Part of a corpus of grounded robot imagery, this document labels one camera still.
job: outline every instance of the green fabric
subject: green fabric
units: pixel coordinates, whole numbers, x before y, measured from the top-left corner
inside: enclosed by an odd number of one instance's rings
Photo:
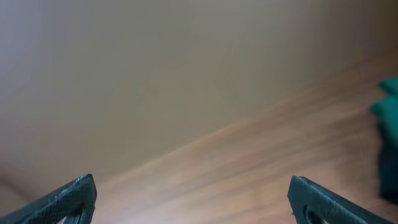
[[[398,205],[398,79],[384,80],[380,86],[390,95],[369,108],[379,118],[382,139],[379,155],[380,194]]]
[[[379,118],[388,140],[398,147],[398,79],[384,80],[380,86],[391,95],[373,104],[370,111]]]

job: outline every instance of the beige wall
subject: beige wall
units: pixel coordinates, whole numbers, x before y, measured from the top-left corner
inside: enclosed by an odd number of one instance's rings
[[[398,46],[393,0],[0,2],[0,167],[30,199]]]

